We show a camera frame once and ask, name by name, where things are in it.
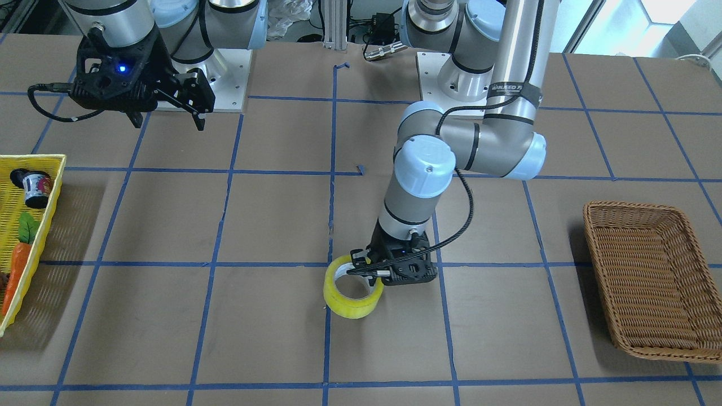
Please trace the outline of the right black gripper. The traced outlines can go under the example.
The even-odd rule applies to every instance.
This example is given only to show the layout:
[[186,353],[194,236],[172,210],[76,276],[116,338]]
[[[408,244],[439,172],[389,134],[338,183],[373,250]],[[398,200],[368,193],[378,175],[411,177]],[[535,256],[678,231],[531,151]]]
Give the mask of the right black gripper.
[[77,50],[77,74],[69,96],[94,111],[126,114],[137,128],[142,113],[160,101],[191,114],[198,131],[214,111],[215,95],[203,71],[178,73],[157,26],[133,45],[113,48],[105,31],[93,25]]

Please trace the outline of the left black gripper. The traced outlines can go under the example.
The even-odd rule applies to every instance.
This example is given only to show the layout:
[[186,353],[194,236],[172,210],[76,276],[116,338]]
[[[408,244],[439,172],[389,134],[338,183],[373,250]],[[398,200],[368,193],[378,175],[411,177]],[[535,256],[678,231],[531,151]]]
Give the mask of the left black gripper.
[[387,234],[379,223],[372,232],[371,242],[362,251],[350,252],[351,268],[347,275],[380,279],[384,285],[430,283],[438,276],[438,267],[431,261],[428,235],[413,232],[407,240]]

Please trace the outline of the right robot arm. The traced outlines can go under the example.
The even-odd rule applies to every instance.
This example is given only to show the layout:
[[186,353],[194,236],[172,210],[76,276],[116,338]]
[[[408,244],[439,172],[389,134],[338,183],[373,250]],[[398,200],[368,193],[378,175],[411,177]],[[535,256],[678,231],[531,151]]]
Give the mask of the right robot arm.
[[255,50],[267,36],[266,1],[66,1],[83,32],[77,72],[53,84],[94,117],[125,114],[137,128],[160,102],[189,113],[201,131],[214,111],[221,49]]

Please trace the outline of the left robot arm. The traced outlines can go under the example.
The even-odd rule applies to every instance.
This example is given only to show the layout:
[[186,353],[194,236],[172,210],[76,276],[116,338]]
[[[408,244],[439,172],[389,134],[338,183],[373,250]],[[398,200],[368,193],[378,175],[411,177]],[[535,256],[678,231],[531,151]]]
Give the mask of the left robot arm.
[[405,1],[400,39],[444,52],[444,92],[461,101],[443,108],[418,101],[397,129],[394,169],[371,242],[341,261],[338,275],[370,286],[427,283],[438,274],[426,225],[462,170],[529,180],[542,169],[546,140],[534,130],[543,99],[558,1]]

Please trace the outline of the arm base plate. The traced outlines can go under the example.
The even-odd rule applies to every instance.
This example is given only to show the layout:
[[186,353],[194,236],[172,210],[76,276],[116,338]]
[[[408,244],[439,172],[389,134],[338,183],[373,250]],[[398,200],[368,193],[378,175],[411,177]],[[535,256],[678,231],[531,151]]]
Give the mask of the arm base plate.
[[214,49],[204,61],[189,64],[186,59],[173,59],[173,67],[186,73],[202,69],[215,95],[213,112],[240,113],[244,110],[251,62],[254,51]]
[[473,73],[459,66],[454,57],[451,53],[417,53],[422,100],[436,103],[443,112],[459,106],[486,105],[494,67]]

